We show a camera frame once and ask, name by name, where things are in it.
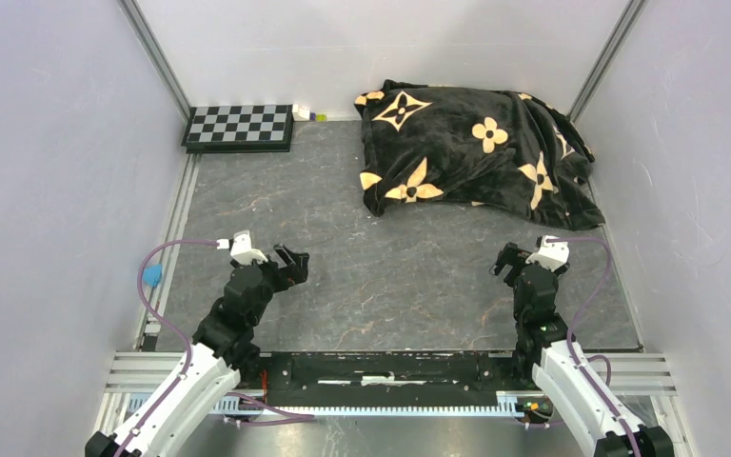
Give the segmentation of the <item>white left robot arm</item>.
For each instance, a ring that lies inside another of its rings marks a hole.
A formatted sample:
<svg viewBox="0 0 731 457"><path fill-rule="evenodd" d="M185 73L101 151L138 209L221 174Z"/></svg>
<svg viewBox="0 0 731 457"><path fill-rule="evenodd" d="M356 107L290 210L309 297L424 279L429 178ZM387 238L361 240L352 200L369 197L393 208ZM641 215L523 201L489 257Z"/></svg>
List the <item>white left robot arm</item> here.
<svg viewBox="0 0 731 457"><path fill-rule="evenodd" d="M148 400L112 433L95 432L86 455L170 456L224 396L259 380L254 330L275 294L306 281L309 255L276 245L274 261L253 247L247 231L197 243L228 252L232 272L223 294L191 338L178 335L183 356Z"/></svg>

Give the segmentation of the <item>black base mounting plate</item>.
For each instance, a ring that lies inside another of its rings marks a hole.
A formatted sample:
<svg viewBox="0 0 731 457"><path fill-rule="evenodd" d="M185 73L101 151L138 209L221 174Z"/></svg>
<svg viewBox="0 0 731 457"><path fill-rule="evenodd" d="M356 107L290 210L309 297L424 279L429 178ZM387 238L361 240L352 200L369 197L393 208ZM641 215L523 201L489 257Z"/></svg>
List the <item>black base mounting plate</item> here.
<svg viewBox="0 0 731 457"><path fill-rule="evenodd" d="M489 407L499 392L534 392L507 351L273 351L240 390L275 407Z"/></svg>

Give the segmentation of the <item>blue small object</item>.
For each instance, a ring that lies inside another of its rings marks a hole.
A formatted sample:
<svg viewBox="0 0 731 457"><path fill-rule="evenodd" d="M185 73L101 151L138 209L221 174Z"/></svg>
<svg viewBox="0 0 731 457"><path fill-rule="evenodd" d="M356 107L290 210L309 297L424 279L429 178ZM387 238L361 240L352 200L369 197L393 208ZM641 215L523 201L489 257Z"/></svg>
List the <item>blue small object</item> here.
<svg viewBox="0 0 731 457"><path fill-rule="evenodd" d="M160 264L146 266L141 269L141 281L144 286L156 288L161 281L163 268Z"/></svg>

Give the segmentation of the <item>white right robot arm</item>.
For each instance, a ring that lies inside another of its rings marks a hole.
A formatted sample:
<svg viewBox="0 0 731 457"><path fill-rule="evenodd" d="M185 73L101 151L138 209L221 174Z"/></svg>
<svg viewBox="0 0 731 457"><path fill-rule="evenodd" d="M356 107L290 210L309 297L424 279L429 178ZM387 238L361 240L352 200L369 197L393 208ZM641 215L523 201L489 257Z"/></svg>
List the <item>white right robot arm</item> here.
<svg viewBox="0 0 731 457"><path fill-rule="evenodd" d="M491 267L513 290L512 377L519 386L544 393L586 456L672 456L668 432L646 425L618 399L557 310L569 243L549 235L539 239L535 251L507 243Z"/></svg>

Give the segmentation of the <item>small white block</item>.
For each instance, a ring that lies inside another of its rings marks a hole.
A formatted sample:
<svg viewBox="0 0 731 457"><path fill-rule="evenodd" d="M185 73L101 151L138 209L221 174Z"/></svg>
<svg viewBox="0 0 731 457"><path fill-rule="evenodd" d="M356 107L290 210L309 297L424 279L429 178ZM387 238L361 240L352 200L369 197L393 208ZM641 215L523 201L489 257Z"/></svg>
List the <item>small white block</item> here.
<svg viewBox="0 0 731 457"><path fill-rule="evenodd" d="M297 104L291 106L291 114L294 122L312 122L314 113L309 109Z"/></svg>

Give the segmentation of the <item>black grey checkerboard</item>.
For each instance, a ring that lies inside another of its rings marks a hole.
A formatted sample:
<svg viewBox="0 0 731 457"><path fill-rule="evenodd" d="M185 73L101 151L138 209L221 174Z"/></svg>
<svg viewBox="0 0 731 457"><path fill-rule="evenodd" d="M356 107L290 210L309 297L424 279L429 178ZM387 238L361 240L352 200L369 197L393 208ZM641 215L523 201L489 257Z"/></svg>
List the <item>black grey checkerboard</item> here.
<svg viewBox="0 0 731 457"><path fill-rule="evenodd" d="M193 107L181 146L187 153L289 152L293 124L291 105Z"/></svg>

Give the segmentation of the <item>black floral pillowcase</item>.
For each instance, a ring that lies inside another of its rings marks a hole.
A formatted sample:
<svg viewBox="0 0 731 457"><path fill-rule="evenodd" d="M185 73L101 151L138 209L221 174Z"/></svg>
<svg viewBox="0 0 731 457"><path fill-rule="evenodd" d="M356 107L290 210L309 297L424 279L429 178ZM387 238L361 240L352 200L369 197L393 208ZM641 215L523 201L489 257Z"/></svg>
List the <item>black floral pillowcase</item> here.
<svg viewBox="0 0 731 457"><path fill-rule="evenodd" d="M568 116L513 90L384 81L353 103L362 120L365 207L489 206L571 231L604 225L589 196L595 156Z"/></svg>

